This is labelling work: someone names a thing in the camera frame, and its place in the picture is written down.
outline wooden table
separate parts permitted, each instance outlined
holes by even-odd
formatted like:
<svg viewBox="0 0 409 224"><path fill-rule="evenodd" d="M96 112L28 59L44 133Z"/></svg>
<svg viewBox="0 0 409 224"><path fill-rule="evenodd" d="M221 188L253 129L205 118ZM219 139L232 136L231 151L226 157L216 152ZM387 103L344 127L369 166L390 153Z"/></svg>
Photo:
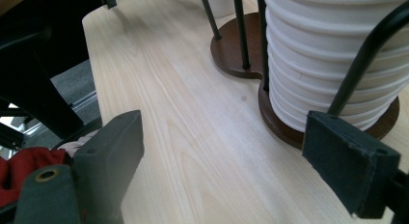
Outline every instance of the wooden table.
<svg viewBox="0 0 409 224"><path fill-rule="evenodd" d="M244 0L245 13L256 3ZM215 67L201 0L118 4L83 24L103 122L143 115L146 154L123 200L125 223L390 223L389 210L382 220L352 218L301 152L268 130L259 81ZM406 173L407 93L384 139Z"/></svg>

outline dark wooden coaster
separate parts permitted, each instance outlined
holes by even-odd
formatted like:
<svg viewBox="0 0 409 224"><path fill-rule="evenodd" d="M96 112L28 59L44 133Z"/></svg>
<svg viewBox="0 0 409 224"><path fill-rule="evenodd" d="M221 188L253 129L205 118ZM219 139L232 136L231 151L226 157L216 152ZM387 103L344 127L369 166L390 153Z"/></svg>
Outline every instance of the dark wooden coaster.
<svg viewBox="0 0 409 224"><path fill-rule="evenodd" d="M219 29L222 39L216 41L213 38L210 45L211 54L220 70L240 78L257 78L262 80L259 14L245 14L244 21L251 67L247 70L242 68L236 19L227 22ZM268 92L262 89L261 84L259 86L259 110L264 122L275 135L297 149L302 148L304 133L287 126L277 117L271 106ZM399 99L396 98L385 114L366 133L377 139L382 139L394 127L398 115Z"/></svg>

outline stacked white bowl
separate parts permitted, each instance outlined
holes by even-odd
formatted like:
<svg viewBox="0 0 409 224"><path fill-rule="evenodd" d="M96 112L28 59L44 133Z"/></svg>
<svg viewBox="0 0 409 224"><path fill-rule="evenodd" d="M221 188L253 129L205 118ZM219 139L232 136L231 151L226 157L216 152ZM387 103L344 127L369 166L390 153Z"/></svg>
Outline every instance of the stacked white bowl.
<svg viewBox="0 0 409 224"><path fill-rule="evenodd" d="M370 31L406 0L265 0L270 101L304 132L310 110L326 112ZM409 28L393 36L341 112L365 130L409 81Z"/></svg>

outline metal grommet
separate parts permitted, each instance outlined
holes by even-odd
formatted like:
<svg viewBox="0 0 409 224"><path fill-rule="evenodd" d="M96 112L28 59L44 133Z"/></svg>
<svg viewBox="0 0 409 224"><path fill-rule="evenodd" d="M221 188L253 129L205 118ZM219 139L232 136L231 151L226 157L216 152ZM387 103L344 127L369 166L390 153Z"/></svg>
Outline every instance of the metal grommet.
<svg viewBox="0 0 409 224"><path fill-rule="evenodd" d="M56 169L47 169L36 175L34 180L36 182L48 182L56 178L60 172Z"/></svg>

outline red fabric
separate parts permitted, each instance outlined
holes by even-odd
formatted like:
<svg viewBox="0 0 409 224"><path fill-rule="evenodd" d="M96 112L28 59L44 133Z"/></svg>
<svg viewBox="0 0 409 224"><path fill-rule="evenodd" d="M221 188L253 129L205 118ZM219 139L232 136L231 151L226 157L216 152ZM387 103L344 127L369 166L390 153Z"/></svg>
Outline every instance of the red fabric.
<svg viewBox="0 0 409 224"><path fill-rule="evenodd" d="M35 147L20 150L9 160L0 157L0 208L16 202L24 180L34 171L66 163L65 150Z"/></svg>

